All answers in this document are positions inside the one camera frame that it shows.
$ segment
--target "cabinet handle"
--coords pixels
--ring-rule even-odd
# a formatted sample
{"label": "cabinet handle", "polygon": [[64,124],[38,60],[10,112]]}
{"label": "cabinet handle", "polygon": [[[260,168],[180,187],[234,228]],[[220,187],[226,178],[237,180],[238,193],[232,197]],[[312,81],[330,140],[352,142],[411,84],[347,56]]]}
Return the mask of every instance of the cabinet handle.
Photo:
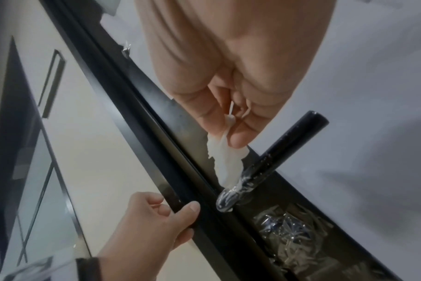
{"label": "cabinet handle", "polygon": [[61,82],[62,73],[66,61],[62,56],[61,52],[55,50],[53,52],[52,60],[50,62],[49,71],[45,79],[43,91],[38,102],[38,109],[41,112],[42,118],[48,118],[52,109],[53,101],[55,100],[56,92],[58,91],[59,83]]}

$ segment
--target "black handle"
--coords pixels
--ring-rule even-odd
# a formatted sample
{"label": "black handle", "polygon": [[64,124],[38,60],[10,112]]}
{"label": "black handle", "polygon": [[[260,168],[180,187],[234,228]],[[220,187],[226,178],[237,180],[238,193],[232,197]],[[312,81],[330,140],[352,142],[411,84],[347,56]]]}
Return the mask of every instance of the black handle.
{"label": "black handle", "polygon": [[[53,101],[55,100],[55,97],[56,97],[56,92],[58,91],[59,83],[61,82],[62,73],[64,71],[65,65],[66,65],[66,61],[64,60],[64,57],[62,56],[60,51],[55,50],[53,52],[52,60],[49,66],[49,71],[47,72],[47,77],[44,82],[43,91],[41,92],[41,97],[39,98],[39,102],[38,102],[38,108],[39,108],[41,106],[41,103],[43,102],[43,98],[48,89],[49,94],[48,94],[47,100],[45,101],[45,107],[42,113],[42,118],[48,118],[50,115],[50,111],[53,106]],[[55,72],[55,77],[53,81],[50,81],[50,77],[53,72]]]}
{"label": "black handle", "polygon": [[314,111],[307,112],[260,156],[259,161],[247,168],[241,177],[249,179],[253,188],[257,187],[328,124],[329,121],[323,115]]}

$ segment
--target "patterned sleeve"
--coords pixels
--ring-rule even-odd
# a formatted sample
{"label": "patterned sleeve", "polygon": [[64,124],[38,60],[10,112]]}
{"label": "patterned sleeve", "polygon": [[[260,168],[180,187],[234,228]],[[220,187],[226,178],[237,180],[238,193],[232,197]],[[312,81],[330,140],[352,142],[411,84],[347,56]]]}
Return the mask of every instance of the patterned sleeve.
{"label": "patterned sleeve", "polygon": [[97,258],[58,262],[55,256],[0,276],[0,281],[101,281]]}

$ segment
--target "black counter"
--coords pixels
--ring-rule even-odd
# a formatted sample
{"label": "black counter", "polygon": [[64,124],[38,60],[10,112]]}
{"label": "black counter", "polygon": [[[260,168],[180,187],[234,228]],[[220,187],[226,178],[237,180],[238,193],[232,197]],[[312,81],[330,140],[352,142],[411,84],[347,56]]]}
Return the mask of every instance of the black counter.
{"label": "black counter", "polygon": [[[231,213],[218,212],[215,202],[222,188],[208,159],[207,133],[123,56],[122,46],[100,26],[102,10],[96,2],[41,2],[92,86],[105,93],[106,107],[120,113],[114,121],[173,210],[192,200],[200,202],[194,241],[222,280],[297,280],[271,263],[273,250],[253,221],[261,211],[272,206],[286,210],[290,204],[333,225],[322,250],[342,268],[365,266],[374,272],[370,280],[396,279],[278,173],[252,192],[248,203]],[[245,167],[258,158],[250,150]],[[340,275],[329,280],[347,280]]]}

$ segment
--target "black countertop edge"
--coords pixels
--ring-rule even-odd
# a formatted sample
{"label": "black countertop edge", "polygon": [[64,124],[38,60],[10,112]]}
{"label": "black countertop edge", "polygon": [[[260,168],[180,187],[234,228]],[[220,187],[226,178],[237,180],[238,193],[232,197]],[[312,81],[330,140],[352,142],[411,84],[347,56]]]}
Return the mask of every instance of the black countertop edge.
{"label": "black countertop edge", "polygon": [[[259,235],[249,233],[235,214],[225,214],[222,218],[223,215],[215,211],[214,204],[209,204],[209,200],[197,191],[197,181],[185,173],[185,170],[189,173],[191,168],[194,170],[192,163],[189,162],[190,167],[180,166],[178,154],[186,162],[187,157],[165,132],[139,93],[129,86],[79,26],[64,3],[57,0],[41,0],[41,3],[95,92],[103,94],[103,103],[109,112],[115,113],[115,123],[172,209],[178,211],[192,200],[200,202],[201,213],[194,242],[217,275],[222,280],[279,279],[265,252],[252,238],[257,235],[257,242],[261,244]],[[173,152],[176,152],[176,158],[172,156]],[[193,172],[200,178],[197,170]],[[207,184],[204,178],[200,180],[200,184]]]}
{"label": "black countertop edge", "polygon": [[[169,135],[163,120],[152,110],[145,98],[115,65],[114,60],[93,38],[83,23],[62,0],[40,0],[69,46],[78,64],[126,141],[143,164],[154,183],[165,195],[174,211],[184,204],[197,200],[202,214],[196,229],[195,243],[222,280],[280,279],[270,265],[268,249],[259,234],[237,212],[219,214],[214,207],[217,193],[193,160],[182,151]],[[140,71],[137,82],[144,84],[139,90],[152,91],[158,87]],[[245,159],[251,163],[258,159],[252,150]],[[336,234],[331,244],[336,244],[333,255],[347,258],[344,245],[353,249],[356,258],[376,261],[363,247],[326,217],[316,206],[302,196],[278,173],[273,173],[266,184],[286,189],[287,196],[332,223]]]}

